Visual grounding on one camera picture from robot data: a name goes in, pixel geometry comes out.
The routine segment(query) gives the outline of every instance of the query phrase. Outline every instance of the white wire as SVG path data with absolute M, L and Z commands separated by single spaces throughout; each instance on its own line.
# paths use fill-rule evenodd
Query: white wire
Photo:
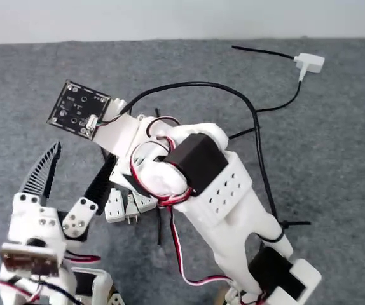
M 189 281 L 187 279 L 187 277 L 185 276 L 185 272 L 184 272 L 183 250 L 181 248 L 181 243 L 180 243 L 180 239 L 178 237 L 178 232 L 177 232 L 177 228 L 176 228 L 176 224 L 174 223 L 174 220 L 172 222 L 172 226 L 173 226 L 174 233 L 176 234 L 176 242 L 178 244 L 178 249 L 179 249 L 178 256 L 179 256 L 179 260 L 180 260 L 180 264 L 181 264 L 181 276 L 182 276 L 182 279 L 188 285 L 195 286 L 195 287 L 199 287 L 199 286 L 202 286 L 202 285 L 206 285 L 206 284 L 212 283 L 214 281 L 226 281 L 229 285 L 232 285 L 233 284 L 233 281 L 231 279 L 225 278 L 223 276 L 215 276 L 215 278 L 210 278 L 210 279 L 206 279 L 206 280 L 203 280 L 203 281 L 199 281 L 198 283 Z
M 41 294 L 42 289 L 43 289 L 43 286 L 40 285 L 37 288 L 36 292 L 33 293 L 33 295 L 30 297 L 30 299 L 28 300 L 28 303 L 34 302 L 39 297 L 39 295 Z

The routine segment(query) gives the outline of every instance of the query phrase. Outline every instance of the white electrical plug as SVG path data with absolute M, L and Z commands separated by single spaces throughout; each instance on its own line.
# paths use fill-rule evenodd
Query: white electrical plug
M 154 209 L 157 205 L 157 199 L 148 198 L 138 193 L 133 192 L 133 197 L 140 213 L 144 213 Z
M 325 58 L 308 53 L 300 53 L 300 55 L 294 57 L 296 67 L 300 69 L 299 81 L 303 81 L 307 72 L 319 73 L 324 65 Z
M 124 221 L 126 219 L 123 198 L 121 191 L 118 189 L 111 190 L 105 206 L 105 217 L 108 223 Z
M 132 194 L 127 195 L 127 206 L 125 215 L 128 223 L 130 223 L 131 218 L 134 218 L 136 220 L 136 223 L 138 223 L 138 216 L 140 215 L 140 212 L 137 209 L 136 204 L 134 203 L 134 198 Z

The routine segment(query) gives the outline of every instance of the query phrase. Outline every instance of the circuit board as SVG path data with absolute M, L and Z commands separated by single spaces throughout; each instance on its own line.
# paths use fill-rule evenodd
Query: circuit board
M 95 130 L 87 130 L 86 124 L 91 115 L 98 121 L 106 112 L 111 96 L 74 83 L 69 79 L 65 82 L 53 111 L 47 123 L 81 137 L 92 140 Z

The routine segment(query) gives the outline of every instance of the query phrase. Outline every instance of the black cable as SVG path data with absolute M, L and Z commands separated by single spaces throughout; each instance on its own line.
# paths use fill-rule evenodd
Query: black cable
M 282 104 L 280 106 L 277 107 L 271 107 L 271 108 L 263 108 L 263 109 L 258 109 L 256 110 L 256 112 L 268 112 L 268 111 L 275 111 L 275 110 L 279 110 L 281 108 L 287 107 L 288 105 L 290 105 L 292 102 L 294 102 L 294 100 L 296 99 L 296 97 L 298 96 L 298 93 L 300 92 L 300 88 L 301 88 L 301 81 L 298 81 L 298 86 L 297 86 L 297 91 L 294 94 L 294 96 L 292 97 L 291 100 L 289 100 L 287 103 Z
M 231 94 L 234 94 L 237 97 L 239 97 L 240 99 L 242 99 L 245 102 L 246 106 L 251 111 L 253 122 L 254 122 L 255 134 L 256 134 L 256 152 L 258 154 L 260 172 L 261 172 L 261 175 L 262 175 L 262 178 L 263 178 L 263 182 L 265 184 L 265 190 L 266 190 L 267 198 L 268 198 L 268 201 L 269 201 L 270 209 L 272 211 L 272 215 L 277 219 L 278 218 L 277 210 L 276 210 L 276 206 L 275 206 L 275 203 L 274 203 L 272 190 L 270 189 L 270 183 L 269 183 L 266 168 L 265 168 L 265 162 L 263 160 L 263 152 L 262 152 L 262 147 L 261 147 L 261 134 L 260 134 L 258 114 L 256 112 L 256 109 L 252 105 L 252 102 L 243 93 L 240 93 L 239 91 L 236 91 L 235 89 L 230 88 L 229 86 L 225 86 L 225 85 L 222 85 L 222 84 L 219 84 L 219 83 L 211 83 L 211 82 L 207 82 L 207 81 L 187 81 L 187 82 L 183 82 L 183 83 L 173 83 L 173 84 L 168 84 L 168 85 L 152 88 L 152 89 L 149 89 L 149 90 L 146 90 L 146 91 L 140 93 L 138 96 L 133 98 L 121 110 L 120 114 L 125 114 L 138 101 L 140 101 L 142 98 L 144 98 L 147 95 L 150 95 L 152 93 L 161 92 L 161 91 L 165 91 L 165 90 L 169 90 L 169 89 L 182 88 L 182 87 L 200 87 L 200 86 L 201 87 L 217 88 L 217 89 L 229 92 Z
M 54 290 L 54 291 L 64 295 L 67 299 L 69 299 L 75 305 L 84 305 L 82 302 L 78 301 L 73 295 L 71 295 L 68 291 L 66 291 L 65 289 L 62 289 L 59 286 L 56 286 L 51 283 L 47 283 L 46 281 L 36 281 L 36 280 L 33 280 L 32 278 L 29 278 L 28 280 L 32 281 L 33 283 L 37 283 L 39 285 L 45 286 L 51 290 Z
M 255 53 L 265 53 L 265 54 L 270 54 L 270 55 L 276 55 L 276 56 L 281 56 L 281 57 L 285 57 L 285 58 L 289 58 L 291 60 L 294 60 L 294 56 L 285 54 L 285 53 L 281 53 L 281 52 L 275 52 L 275 51 L 268 51 L 268 50 L 262 50 L 262 49 L 255 49 L 255 48 L 246 48 L 244 46 L 232 46 L 233 49 L 237 49 L 237 50 L 242 50 L 242 51 L 249 51 L 249 52 L 255 52 Z
M 245 134 L 247 134 L 247 133 L 254 132 L 255 130 L 256 130 L 256 129 L 255 129 L 255 127 L 252 127 L 252 128 L 248 128 L 248 129 L 242 130 L 241 132 L 235 133 L 234 135 L 230 135 L 230 136 L 229 136 L 229 139 L 230 139 L 230 140 L 233 140 L 233 139 L 238 138 L 238 137 L 240 137 L 240 136 L 242 136 L 242 135 L 245 135 Z
M 155 108 L 156 118 L 159 118 L 161 115 L 159 108 Z M 161 246 L 162 244 L 162 229 L 163 229 L 163 221 L 162 221 L 162 211 L 158 206 L 156 206 L 156 214 L 157 214 L 157 245 Z

